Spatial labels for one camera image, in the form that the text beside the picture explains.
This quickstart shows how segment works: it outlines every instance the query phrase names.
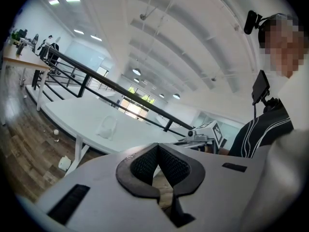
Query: window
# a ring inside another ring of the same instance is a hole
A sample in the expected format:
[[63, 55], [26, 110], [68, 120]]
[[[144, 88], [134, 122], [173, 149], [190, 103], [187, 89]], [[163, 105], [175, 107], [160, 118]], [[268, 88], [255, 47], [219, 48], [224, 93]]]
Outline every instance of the window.
[[[129, 92], [131, 92], [132, 94], [136, 94], [138, 97], [142, 98], [143, 100], [149, 102], [150, 104], [153, 104], [155, 102], [155, 98], [150, 96], [149, 94], [145, 93], [144, 91], [138, 89], [137, 87], [131, 85], [128, 89]], [[121, 106], [125, 107], [126, 109], [130, 110], [133, 113], [136, 113], [142, 117], [146, 117], [148, 114], [149, 109], [147, 109], [146, 107], [140, 105], [139, 103], [131, 100], [128, 97], [124, 97], [124, 99], [122, 100]], [[125, 111], [121, 108], [118, 108], [119, 111], [131, 116], [132, 118], [136, 118], [140, 121], [143, 121], [142, 118], [137, 117], [135, 114], [130, 113], [128, 111]]]
[[[97, 73], [99, 73], [100, 75], [106, 77], [107, 74], [108, 74], [108, 70], [102, 68], [102, 67], [99, 67], [98, 70], [97, 70]], [[89, 79], [89, 82], [88, 82], [88, 87], [92, 88], [92, 89], [107, 89], [108, 87], [104, 84], [102, 84], [101, 82], [99, 82], [98, 80], [94, 79], [93, 77], [91, 77]]]

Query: black metal railing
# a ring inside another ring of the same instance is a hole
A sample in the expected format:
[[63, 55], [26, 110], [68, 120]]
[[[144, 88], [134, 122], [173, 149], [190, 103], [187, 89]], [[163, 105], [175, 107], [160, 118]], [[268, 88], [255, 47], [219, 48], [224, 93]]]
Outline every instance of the black metal railing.
[[[79, 62], [77, 62], [77, 61], [75, 61], [75, 60], [73, 60], [73, 59], [71, 59], [70, 57], [68, 57], [68, 56], [66, 56], [66, 55], [64, 55], [64, 54], [62, 54], [62, 53], [60, 53], [60, 52], [58, 52], [57, 50], [55, 50], [55, 49], [53, 49], [53, 48], [51, 48], [51, 47], [49, 48], [48, 46], [45, 46], [45, 47], [44, 47], [44, 50], [45, 50], [45, 53], [48, 52], [47, 55], [48, 55], [48, 56], [51, 55], [51, 57], [50, 57], [50, 58], [42, 58], [42, 57], [41, 57], [41, 59], [42, 59], [43, 61], [45, 61], [52, 69], [54, 69], [54, 70], [56, 70], [57, 72], [61, 73], [63, 76], [60, 76], [60, 78], [64, 78], [64, 77], [68, 78], [69, 81], [67, 82], [67, 84], [70, 84], [70, 83], [74, 82], [75, 85], [80, 86], [79, 92], [78, 92], [78, 94], [76, 94], [76, 93], [74, 93], [73, 91], [71, 91], [71, 90], [69, 89], [68, 85], [66, 86], [65, 83], [63, 83], [63, 82], [57, 80], [57, 78], [58, 78], [59, 76], [55, 76], [55, 75], [53, 75], [53, 74], [48, 73], [48, 77], [50, 77], [53, 81], [48, 80], [48, 81], [46, 81], [45, 84], [46, 84], [46, 86], [47, 86], [53, 93], [55, 93], [60, 99], [63, 100], [64, 98], [63, 98], [61, 95], [59, 95], [59, 94], [48, 84], [49, 82], [55, 82], [55, 83], [57, 83], [58, 85], [60, 85], [60, 86], [61, 86], [62, 88], [64, 88], [67, 92], [69, 92], [71, 95], [73, 95], [73, 96], [75, 96], [75, 97], [82, 97], [82, 96], [83, 96], [83, 93], [84, 93], [84, 90], [86, 89], [86, 90], [92, 92], [93, 94], [95, 94], [96, 96], [100, 97], [100, 98], [103, 99], [104, 101], [110, 103], [112, 106], [118, 107], [118, 108], [120, 108], [120, 109], [123, 109], [124, 111], [127, 111], [127, 112], [129, 112], [129, 113], [131, 113], [131, 114], [133, 114], [133, 115], [135, 115], [135, 116], [137, 116], [137, 117], [139, 117], [139, 118], [141, 118], [141, 119], [143, 119], [143, 120], [145, 120], [145, 121], [147, 121], [147, 122], [149, 122], [149, 123], [151, 123], [151, 124], [154, 124], [154, 125], [156, 125], [156, 126], [162, 128], [163, 131], [170, 131], [170, 132], [172, 132], [172, 133], [175, 133], [175, 134], [177, 134], [177, 135], [179, 135], [179, 136], [183, 136], [183, 137], [184, 137], [184, 135], [182, 135], [182, 134], [180, 134], [180, 133], [178, 133], [178, 132], [173, 131], [173, 130], [170, 129], [170, 126], [172, 125], [173, 122], [175, 122], [176, 124], [178, 124], [178, 125], [180, 125], [180, 126], [186, 128], [186, 129], [188, 129], [188, 130], [192, 130], [192, 129], [193, 129], [193, 127], [191, 127], [191, 126], [185, 124], [184, 122], [182, 122], [181, 120], [179, 120], [179, 119], [175, 118], [174, 116], [168, 114], [168, 113], [165, 112], [164, 110], [162, 110], [162, 109], [160, 109], [160, 108], [158, 108], [158, 107], [156, 107], [156, 106], [150, 104], [149, 102], [143, 100], [142, 98], [138, 97], [137, 95], [135, 95], [135, 94], [133, 94], [133, 93], [127, 91], [126, 89], [122, 88], [122, 87], [119, 86], [117, 83], [111, 81], [110, 79], [107, 79], [106, 77], [103, 77], [103, 76], [100, 75], [99, 73], [97, 73], [97, 72], [93, 71], [92, 69], [88, 68], [87, 66], [85, 66], [85, 65], [83, 65], [83, 64], [81, 64], [81, 63], [79, 63]], [[64, 64], [64, 63], [62, 63], [62, 62], [53, 60], [53, 59], [52, 59], [53, 56], [57, 56], [58, 58], [60, 58], [60, 59], [62, 59], [63, 61], [67, 62], [68, 64], [70, 64], [71, 66], [70, 66], [70, 65], [67, 65], [67, 64]], [[69, 68], [72, 68], [73, 71], [72, 71], [72, 72], [68, 72], [68, 71], [65, 71], [65, 70], [61, 70], [60, 67], [58, 66], [59, 64], [65, 65], [65, 66], [67, 66], [67, 67], [69, 67]], [[76, 71], [80, 71], [81, 73], [84, 73], [85, 75], [80, 75], [80, 74], [77, 75], [77, 74], [75, 73]], [[81, 79], [77, 80], [77, 79], [76, 79], [77, 76], [78, 76], [78, 77], [82, 77], [83, 80], [81, 80]], [[166, 126], [162, 126], [162, 125], [160, 125], [160, 124], [158, 124], [158, 123], [156, 123], [156, 122], [154, 122], [154, 121], [151, 121], [151, 120], [149, 120], [149, 119], [147, 119], [147, 118], [145, 118], [145, 117], [143, 117], [143, 116], [141, 116], [141, 115], [139, 115], [139, 114], [136, 114], [136, 113], [134, 113], [134, 112], [128, 110], [127, 108], [121, 106], [120, 104], [118, 104], [118, 103], [116, 103], [116, 102], [114, 102], [114, 101], [112, 101], [112, 100], [106, 98], [105, 96], [99, 94], [98, 92], [96, 92], [95, 90], [93, 90], [92, 88], [90, 88], [90, 87], [87, 86], [88, 81], [89, 81], [90, 78], [94, 78], [94, 79], [97, 80], [98, 82], [102, 83], [102, 85], [104, 85], [104, 88], [105, 88], [105, 89], [114, 90], [114, 91], [116, 91], [116, 92], [118, 92], [118, 93], [124, 95], [125, 97], [127, 97], [127, 98], [129, 98], [129, 99], [131, 99], [131, 100], [133, 100], [133, 101], [135, 101], [135, 102], [137, 102], [137, 103], [139, 103], [140, 105], [142, 105], [142, 106], [148, 108], [149, 110], [152, 110], [152, 111], [154, 111], [155, 113], [157, 113], [157, 114], [159, 114], [159, 115], [161, 115], [161, 116], [167, 118], [167, 119], [169, 120], [168, 123], [166, 124]], [[36, 86], [37, 86], [37, 81], [38, 81], [38, 79], [41, 79], [41, 78], [40, 78], [40, 72], [39, 72], [39, 71], [36, 71], [35, 74], [34, 74], [34, 76], [33, 76], [33, 81], [32, 81], [32, 86], [33, 86], [34, 89], [35, 89]], [[49, 97], [48, 95], [46, 95], [45, 92], [43, 92], [43, 93], [44, 93], [44, 95], [45, 95], [50, 101], [52, 101], [51, 97]]]

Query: small screen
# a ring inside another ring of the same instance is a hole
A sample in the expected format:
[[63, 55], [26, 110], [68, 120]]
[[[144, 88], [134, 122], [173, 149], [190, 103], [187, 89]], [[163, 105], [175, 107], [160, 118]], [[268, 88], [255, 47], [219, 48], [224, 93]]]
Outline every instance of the small screen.
[[261, 96], [263, 96], [264, 93], [267, 90], [269, 90], [269, 88], [270, 86], [267, 77], [265, 75], [265, 72], [261, 70], [253, 85], [253, 91], [252, 91], [253, 105], [259, 102]]

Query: black mesh fabric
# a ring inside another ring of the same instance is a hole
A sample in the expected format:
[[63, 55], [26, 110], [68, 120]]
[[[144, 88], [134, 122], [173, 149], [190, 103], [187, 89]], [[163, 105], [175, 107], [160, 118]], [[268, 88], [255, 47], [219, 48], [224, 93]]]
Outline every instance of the black mesh fabric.
[[158, 163], [156, 147], [136, 158], [132, 162], [130, 169], [137, 179], [147, 183], [148, 185], [152, 185], [154, 172], [157, 166]]
[[167, 150], [159, 148], [158, 156], [159, 166], [172, 187], [183, 181], [190, 174], [189, 164], [172, 155]]

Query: white device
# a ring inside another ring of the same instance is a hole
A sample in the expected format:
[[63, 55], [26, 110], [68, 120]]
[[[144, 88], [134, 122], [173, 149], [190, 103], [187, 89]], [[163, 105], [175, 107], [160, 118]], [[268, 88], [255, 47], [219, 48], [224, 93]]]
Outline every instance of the white device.
[[215, 141], [217, 148], [219, 148], [222, 140], [223, 136], [217, 120], [204, 123], [199, 127], [190, 130], [188, 136], [185, 138], [185, 141], [190, 142]]

